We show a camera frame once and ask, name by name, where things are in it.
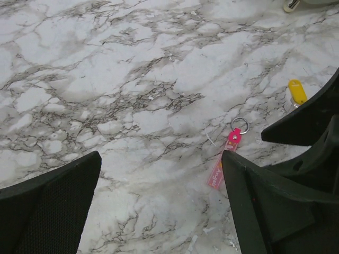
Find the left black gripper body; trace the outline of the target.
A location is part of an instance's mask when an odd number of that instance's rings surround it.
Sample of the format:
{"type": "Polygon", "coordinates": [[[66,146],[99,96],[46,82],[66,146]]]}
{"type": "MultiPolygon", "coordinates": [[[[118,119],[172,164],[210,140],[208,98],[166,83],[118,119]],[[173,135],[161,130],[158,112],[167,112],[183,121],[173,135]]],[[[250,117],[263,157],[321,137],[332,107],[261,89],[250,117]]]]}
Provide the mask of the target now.
{"type": "Polygon", "coordinates": [[[338,195],[338,72],[311,99],[264,129],[261,138],[309,147],[301,155],[265,169],[338,195]]]}

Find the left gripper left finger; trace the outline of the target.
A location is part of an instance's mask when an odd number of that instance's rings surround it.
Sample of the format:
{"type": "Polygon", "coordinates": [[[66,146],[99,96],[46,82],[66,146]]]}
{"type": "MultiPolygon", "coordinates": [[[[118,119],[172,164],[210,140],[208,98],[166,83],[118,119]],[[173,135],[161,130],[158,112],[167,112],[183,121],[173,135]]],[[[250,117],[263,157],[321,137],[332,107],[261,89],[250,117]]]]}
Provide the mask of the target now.
{"type": "Polygon", "coordinates": [[[76,253],[101,164],[93,151],[1,189],[1,253],[76,253]]]}

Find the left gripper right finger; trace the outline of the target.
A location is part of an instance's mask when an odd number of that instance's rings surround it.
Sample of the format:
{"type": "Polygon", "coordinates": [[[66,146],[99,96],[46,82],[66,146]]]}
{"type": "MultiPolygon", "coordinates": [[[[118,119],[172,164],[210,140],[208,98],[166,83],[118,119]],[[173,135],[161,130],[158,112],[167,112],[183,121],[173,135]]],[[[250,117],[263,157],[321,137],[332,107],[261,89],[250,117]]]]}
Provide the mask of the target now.
{"type": "Polygon", "coordinates": [[[338,253],[338,196],[229,155],[225,183],[242,253],[338,253]]]}

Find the yellow tag key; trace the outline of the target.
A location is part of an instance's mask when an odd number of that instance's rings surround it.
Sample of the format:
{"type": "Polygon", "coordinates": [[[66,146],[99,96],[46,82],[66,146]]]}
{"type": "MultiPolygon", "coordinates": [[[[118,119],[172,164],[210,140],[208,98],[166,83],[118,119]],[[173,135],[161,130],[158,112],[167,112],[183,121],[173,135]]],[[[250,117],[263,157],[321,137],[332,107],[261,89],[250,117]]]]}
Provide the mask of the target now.
{"type": "Polygon", "coordinates": [[[300,105],[308,101],[302,83],[296,79],[292,79],[288,83],[289,91],[291,93],[292,108],[298,108],[300,105]]]}

